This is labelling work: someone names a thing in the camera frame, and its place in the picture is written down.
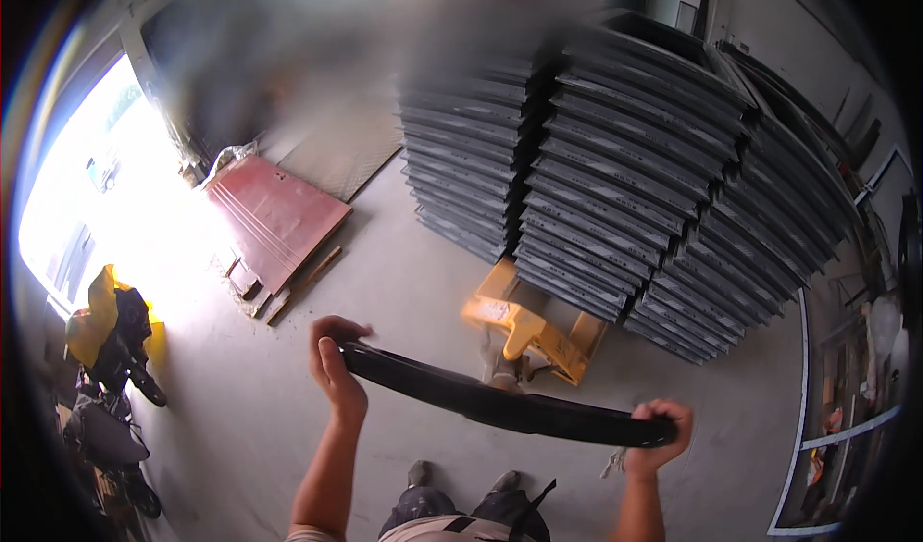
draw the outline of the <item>hand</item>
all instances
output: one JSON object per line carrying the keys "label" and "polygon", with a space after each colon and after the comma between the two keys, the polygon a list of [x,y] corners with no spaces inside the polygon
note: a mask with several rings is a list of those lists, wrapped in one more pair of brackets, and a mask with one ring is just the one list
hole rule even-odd
{"label": "hand", "polygon": [[631,417],[649,420],[669,418],[676,424],[676,440],[660,448],[629,448],[625,456],[625,475],[635,479],[655,479],[657,469],[683,454],[692,436],[692,409],[671,400],[654,400],[635,407]]}
{"label": "hand", "polygon": [[368,396],[346,369],[339,344],[356,342],[374,333],[371,326],[360,326],[340,316],[326,316],[311,323],[308,365],[317,385],[330,401],[331,419],[362,425],[368,410]]}

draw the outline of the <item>bright window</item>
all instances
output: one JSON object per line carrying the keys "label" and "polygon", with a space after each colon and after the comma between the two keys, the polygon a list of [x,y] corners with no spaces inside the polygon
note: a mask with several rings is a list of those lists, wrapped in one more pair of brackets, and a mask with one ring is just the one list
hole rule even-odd
{"label": "bright window", "polygon": [[181,183],[176,172],[161,117],[122,55],[52,144],[23,212],[22,257],[59,310],[84,308],[89,282],[131,253],[146,204],[163,180]]}

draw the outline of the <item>white cloth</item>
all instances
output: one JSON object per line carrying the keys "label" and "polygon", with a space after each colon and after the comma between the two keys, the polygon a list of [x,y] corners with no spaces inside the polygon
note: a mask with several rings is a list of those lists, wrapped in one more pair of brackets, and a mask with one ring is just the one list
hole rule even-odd
{"label": "white cloth", "polygon": [[[443,528],[458,516],[432,516],[410,520],[392,528],[381,536],[378,542],[465,542],[466,540],[506,540],[510,537],[510,527],[489,520],[475,518],[463,532],[445,532]],[[524,542],[536,542],[529,536],[523,536]],[[319,530],[294,532],[285,538],[285,542],[337,542],[333,536]]]}

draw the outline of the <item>forearm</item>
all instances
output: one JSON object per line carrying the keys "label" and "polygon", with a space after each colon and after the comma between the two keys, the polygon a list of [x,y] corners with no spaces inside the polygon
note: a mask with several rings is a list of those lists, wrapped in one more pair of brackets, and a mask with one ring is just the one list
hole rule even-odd
{"label": "forearm", "polygon": [[314,460],[298,487],[292,507],[292,529],[310,525],[346,539],[352,501],[352,471],[362,421],[331,416]]}
{"label": "forearm", "polygon": [[657,476],[626,476],[628,482],[614,542],[663,542],[665,534]]}

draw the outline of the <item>shoe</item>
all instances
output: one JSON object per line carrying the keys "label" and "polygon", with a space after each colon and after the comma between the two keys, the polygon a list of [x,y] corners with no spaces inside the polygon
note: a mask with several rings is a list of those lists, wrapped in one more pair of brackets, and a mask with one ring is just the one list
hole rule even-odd
{"label": "shoe", "polygon": [[426,460],[417,460],[407,473],[407,488],[429,486],[433,480],[433,465]]}
{"label": "shoe", "polygon": [[520,482],[522,481],[523,474],[521,472],[510,470],[497,479],[497,482],[494,484],[494,487],[490,489],[490,492],[510,492],[516,490],[519,488]]}

